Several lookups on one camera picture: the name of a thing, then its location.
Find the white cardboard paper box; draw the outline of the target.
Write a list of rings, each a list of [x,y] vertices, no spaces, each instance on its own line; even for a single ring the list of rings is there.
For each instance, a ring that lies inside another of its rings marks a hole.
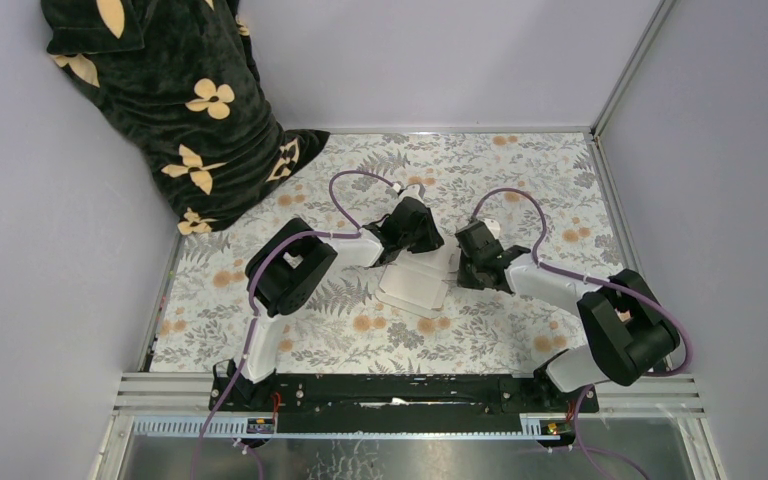
[[[434,262],[394,262],[384,269],[375,297],[413,315],[437,318],[443,312],[449,282],[455,279],[456,271],[457,266]]]

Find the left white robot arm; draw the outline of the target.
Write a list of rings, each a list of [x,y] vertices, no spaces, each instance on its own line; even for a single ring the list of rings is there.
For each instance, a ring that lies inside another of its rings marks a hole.
[[[288,221],[246,267],[254,319],[233,374],[232,398],[248,411],[267,404],[271,387],[266,379],[276,371],[283,328],[329,270],[377,268],[404,252],[425,254],[443,246],[431,209],[412,197],[353,232],[317,231],[300,218]]]

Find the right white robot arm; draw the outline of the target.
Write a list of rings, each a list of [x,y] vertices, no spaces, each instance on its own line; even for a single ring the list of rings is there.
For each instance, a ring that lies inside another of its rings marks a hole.
[[[478,220],[455,238],[459,286],[532,297],[580,319],[585,345],[563,350],[533,372],[533,396],[543,410],[561,410],[586,385],[630,386],[681,344],[677,327],[633,270],[608,280],[569,273],[535,261],[526,247],[504,248]]]

